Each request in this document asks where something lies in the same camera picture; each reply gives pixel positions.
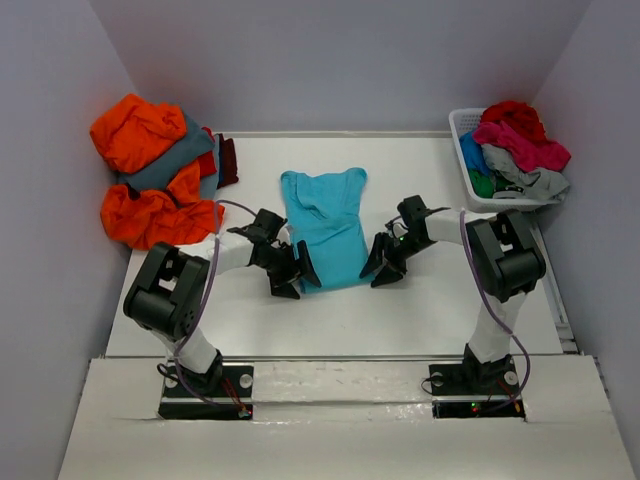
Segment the orange t shirt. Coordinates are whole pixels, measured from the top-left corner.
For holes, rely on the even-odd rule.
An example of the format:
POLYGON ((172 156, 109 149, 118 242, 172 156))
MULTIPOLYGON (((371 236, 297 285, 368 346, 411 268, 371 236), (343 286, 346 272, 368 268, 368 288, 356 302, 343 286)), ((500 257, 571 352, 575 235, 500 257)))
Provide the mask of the orange t shirt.
POLYGON ((116 175, 100 210, 107 236, 133 250, 194 244, 216 233, 219 143, 179 106, 130 93, 98 117, 89 136, 116 175))

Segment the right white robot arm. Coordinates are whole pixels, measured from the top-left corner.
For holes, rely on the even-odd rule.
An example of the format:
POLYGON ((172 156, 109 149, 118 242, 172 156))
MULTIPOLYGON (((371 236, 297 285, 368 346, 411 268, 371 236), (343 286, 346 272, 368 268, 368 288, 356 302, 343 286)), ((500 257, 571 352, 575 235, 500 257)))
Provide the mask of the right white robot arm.
POLYGON ((426 379, 437 396, 490 396, 517 399, 531 371, 517 374, 511 349, 522 349, 515 333, 520 309, 546 274, 546 261, 528 220, 517 210, 490 218, 469 216, 448 207, 428 208, 418 195, 397 206, 405 226, 398 235, 391 223, 374 237, 361 277, 372 287, 402 280, 407 261, 428 247, 445 242, 463 247, 481 305, 474 332, 459 363, 433 365, 426 379))

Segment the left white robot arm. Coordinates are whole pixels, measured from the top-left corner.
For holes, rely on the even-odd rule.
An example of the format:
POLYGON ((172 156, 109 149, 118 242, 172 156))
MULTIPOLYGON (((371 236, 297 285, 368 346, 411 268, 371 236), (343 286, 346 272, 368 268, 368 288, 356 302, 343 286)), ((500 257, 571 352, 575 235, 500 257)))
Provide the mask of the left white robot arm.
POLYGON ((308 246, 282 243, 278 234, 287 220, 266 209, 253 221, 232 227, 210 241, 195 244, 193 253, 159 242, 147 253, 123 304, 124 315, 165 345, 175 373, 163 374, 192 396, 211 398, 223 379, 223 355, 199 327, 215 276, 258 267, 275 297, 298 299, 294 283, 322 285, 308 246))

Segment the teal t shirt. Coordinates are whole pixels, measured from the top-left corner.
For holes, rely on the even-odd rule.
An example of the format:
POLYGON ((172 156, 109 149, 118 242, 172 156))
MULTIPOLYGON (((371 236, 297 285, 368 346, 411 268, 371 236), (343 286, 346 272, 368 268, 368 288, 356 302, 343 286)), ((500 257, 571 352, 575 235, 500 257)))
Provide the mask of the teal t shirt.
POLYGON ((341 173, 309 176, 286 171, 280 177, 288 223, 304 240, 322 287, 306 281, 306 294, 343 289, 364 282, 359 274, 367 261, 368 249, 360 205, 367 172, 354 167, 341 173))

